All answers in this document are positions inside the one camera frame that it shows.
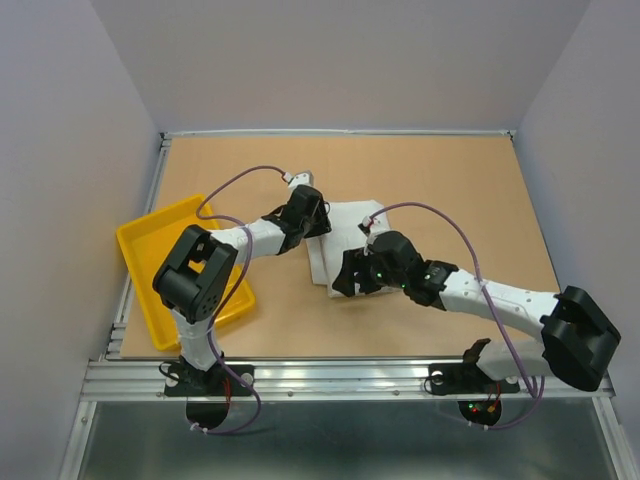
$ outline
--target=aluminum frame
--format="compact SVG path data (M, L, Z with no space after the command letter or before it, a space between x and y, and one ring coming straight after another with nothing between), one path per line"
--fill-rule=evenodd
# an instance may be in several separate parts
M359 359L233 359L227 364L251 363L256 367L254 387L265 402L304 401L408 401L467 400L478 395L431 395L423 384L432 363L459 362L455 358L359 358ZM87 369L81 401L154 402L180 401L165 397L161 361L91 362ZM545 397L590 398L614 396L608 377L598 391L576 390L557 378L547 379ZM504 398L529 398L524 386ZM191 397L189 401L222 401L223 397ZM253 397L234 397L236 402L253 402Z
M199 136L232 135L481 135L508 136L513 131L433 131L433 130L216 130L208 132L176 132L163 134L158 163L144 212L154 210L162 181L171 139ZM127 274L113 322L110 342L100 360L90 362L80 395L78 411L65 453L60 479L79 478L89 442L97 402L184 401L163 394L165 379L158 371L160 360L121 360L120 346L124 338L133 285ZM462 400L469 395L437 397L425 392L424 379L432 363L456 362L457 358L314 358L314 359L228 359L230 365L250 362L256 367L254 386L263 401L409 401ZM524 389L510 398L526 398ZM610 378L603 379L596 392L582 392L556 378L547 380L545 396L555 398L593 397L594 408L604 432L616 473L621 479L636 480L638 471L611 403L615 396ZM191 401L221 400L211 397L190 398ZM253 401L237 397L236 401Z

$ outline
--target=white cloth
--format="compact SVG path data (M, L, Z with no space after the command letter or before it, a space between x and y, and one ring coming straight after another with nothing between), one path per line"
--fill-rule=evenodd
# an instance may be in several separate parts
M365 216L382 208L374 200L361 202L332 202L329 204L329 221L331 232L307 240L311 281L315 285L326 285L329 297L342 297L340 292L331 288L342 268L342 252L364 247L367 237L358 228ZM389 228L386 214L379 215L376 220L382 227Z

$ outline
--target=metal floor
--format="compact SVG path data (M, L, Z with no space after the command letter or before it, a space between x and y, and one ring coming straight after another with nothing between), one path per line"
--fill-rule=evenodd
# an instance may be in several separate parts
M505 400L504 420L529 404ZM237 404L240 416L253 407ZM191 432L180 402L101 403L81 478L617 478L590 399L547 399L500 432L456 412L451 401L273 403L246 433L215 437Z

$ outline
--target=wooden board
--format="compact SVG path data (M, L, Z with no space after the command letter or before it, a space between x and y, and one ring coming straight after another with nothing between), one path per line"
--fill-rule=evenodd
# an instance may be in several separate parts
M172 141L157 207L208 193L257 164L311 169L329 201L420 201L442 209L475 246L483 274L532 290L557 291L551 263L511 145L503 137L219 137ZM284 203L278 175L244 177L212 201L247 223ZM472 263L456 232L417 208L391 212L391 226L424 258ZM217 331L230 356L460 355L476 339L500 339L487 320L412 303L401 293L329 299L311 283L304 245L251 264L257 308ZM514 333L514 338L524 335ZM167 356L151 345L134 298L123 357Z

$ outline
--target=screw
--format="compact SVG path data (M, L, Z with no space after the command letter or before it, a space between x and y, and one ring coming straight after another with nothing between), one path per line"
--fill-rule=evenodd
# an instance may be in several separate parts
M431 377L431 382L434 385L442 385L444 383L444 375L440 370L436 370L435 372L430 373L431 375L429 375L429 377Z
M242 375L240 375L240 378L243 379L247 384L253 385L253 375L251 375L250 373L243 373Z

